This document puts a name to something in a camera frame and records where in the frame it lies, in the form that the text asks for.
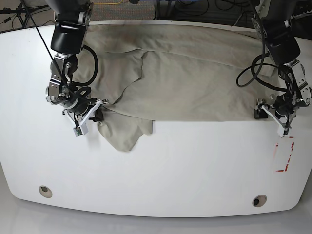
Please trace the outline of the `beige T-shirt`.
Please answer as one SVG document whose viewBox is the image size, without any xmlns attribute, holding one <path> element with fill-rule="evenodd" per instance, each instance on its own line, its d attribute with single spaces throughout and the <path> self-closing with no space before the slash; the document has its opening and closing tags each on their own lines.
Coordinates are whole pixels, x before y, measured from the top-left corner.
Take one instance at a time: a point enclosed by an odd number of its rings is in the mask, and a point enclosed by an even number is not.
<svg viewBox="0 0 312 234">
<path fill-rule="evenodd" d="M 252 121 L 271 91 L 247 70 L 261 53 L 254 33 L 185 25 L 93 25 L 91 95 L 108 100 L 97 128 L 130 151 L 158 121 Z"/>
</svg>

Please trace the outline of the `black tripod stand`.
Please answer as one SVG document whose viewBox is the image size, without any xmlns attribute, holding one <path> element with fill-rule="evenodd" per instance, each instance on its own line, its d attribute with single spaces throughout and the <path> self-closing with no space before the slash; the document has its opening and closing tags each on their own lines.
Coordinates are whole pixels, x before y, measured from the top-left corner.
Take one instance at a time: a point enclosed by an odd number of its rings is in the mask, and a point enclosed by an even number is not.
<svg viewBox="0 0 312 234">
<path fill-rule="evenodd" d="M 11 9 L 11 8 L 3 8 L 0 10 L 0 14 L 1 15 L 12 15 L 9 16 L 8 18 L 4 19 L 3 21 L 1 21 L 1 24 L 6 24 L 9 21 L 12 21 L 12 27 L 14 24 L 14 19 L 18 19 L 20 24 L 21 24 L 21 28 L 25 29 L 27 26 L 27 23 L 30 19 L 30 15 L 31 13 L 34 13 L 37 10 L 43 9 L 45 8 L 47 5 L 42 5 L 42 6 L 27 6 L 29 12 L 27 12 L 25 6 L 23 5 L 23 3 L 20 3 L 15 9 Z"/>
</svg>

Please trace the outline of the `red tape rectangle marking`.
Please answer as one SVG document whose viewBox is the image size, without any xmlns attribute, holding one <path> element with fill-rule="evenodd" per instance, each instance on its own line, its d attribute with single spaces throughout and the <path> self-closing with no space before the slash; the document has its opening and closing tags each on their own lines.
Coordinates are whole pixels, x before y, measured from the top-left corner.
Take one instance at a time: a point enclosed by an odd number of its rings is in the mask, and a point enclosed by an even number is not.
<svg viewBox="0 0 312 234">
<path fill-rule="evenodd" d="M 273 171 L 286 172 L 294 148 L 294 136 L 284 136 L 275 145 Z"/>
</svg>

